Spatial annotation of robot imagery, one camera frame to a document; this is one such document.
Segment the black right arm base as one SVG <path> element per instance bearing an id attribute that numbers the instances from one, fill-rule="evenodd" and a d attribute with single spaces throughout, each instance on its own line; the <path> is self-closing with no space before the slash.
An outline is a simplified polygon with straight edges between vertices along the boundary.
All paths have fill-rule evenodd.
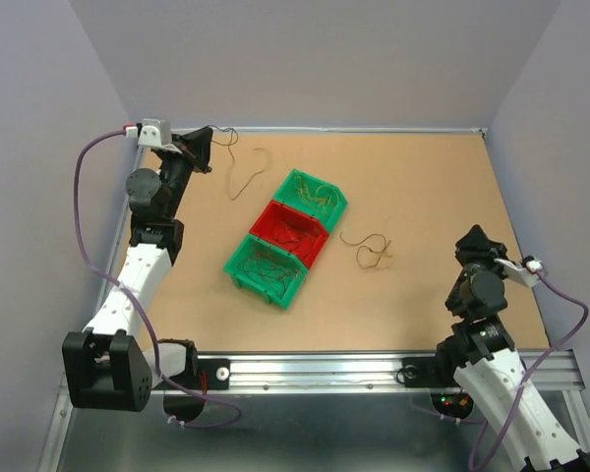
<path id="1" fill-rule="evenodd" d="M 453 378 L 456 366 L 436 356 L 403 357 L 395 378 L 407 388 L 460 387 Z"/>

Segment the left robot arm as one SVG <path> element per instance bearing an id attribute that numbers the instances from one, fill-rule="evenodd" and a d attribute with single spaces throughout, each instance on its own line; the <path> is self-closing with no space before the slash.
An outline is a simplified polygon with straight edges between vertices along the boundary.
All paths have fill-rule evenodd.
<path id="1" fill-rule="evenodd" d="M 147 309 L 182 248 L 184 225 L 176 213 L 190 178 L 211 170 L 213 129 L 177 134 L 166 121 L 145 120 L 111 135 L 135 140 L 156 154 L 160 166 L 141 167 L 127 177 L 130 239 L 125 261 L 116 276 L 94 270 L 111 288 L 86 326 L 66 335 L 62 356 L 74 407 L 140 412 L 167 379 L 179 387 L 206 383 L 193 342 L 155 339 L 142 350 L 137 338 L 141 329 L 154 332 Z"/>

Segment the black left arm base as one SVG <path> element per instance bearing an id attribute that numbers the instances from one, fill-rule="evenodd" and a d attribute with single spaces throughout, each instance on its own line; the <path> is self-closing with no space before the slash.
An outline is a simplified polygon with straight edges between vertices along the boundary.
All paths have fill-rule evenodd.
<path id="1" fill-rule="evenodd" d="M 225 391 L 229 388 L 231 362 L 227 358 L 202 358 L 187 362 L 183 371 L 164 374 L 173 382 L 192 390 Z"/>

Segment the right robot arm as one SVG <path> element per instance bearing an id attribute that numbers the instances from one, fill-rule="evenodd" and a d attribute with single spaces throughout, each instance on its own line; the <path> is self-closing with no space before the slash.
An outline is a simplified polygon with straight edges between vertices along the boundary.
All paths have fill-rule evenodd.
<path id="1" fill-rule="evenodd" d="M 531 380 L 574 333 L 526 366 L 500 319 L 507 307 L 506 281 L 527 288 L 546 284 L 543 263 L 534 257 L 511 260 L 505 244 L 491 240 L 478 224 L 456 242 L 455 257 L 461 272 L 444 304 L 460 321 L 438 344 L 433 372 L 465 390 L 486 420 L 483 428 L 497 435 L 481 462 L 469 461 L 469 470 L 483 470 L 504 450 L 519 471 L 590 471 L 590 452 L 564 430 Z"/>

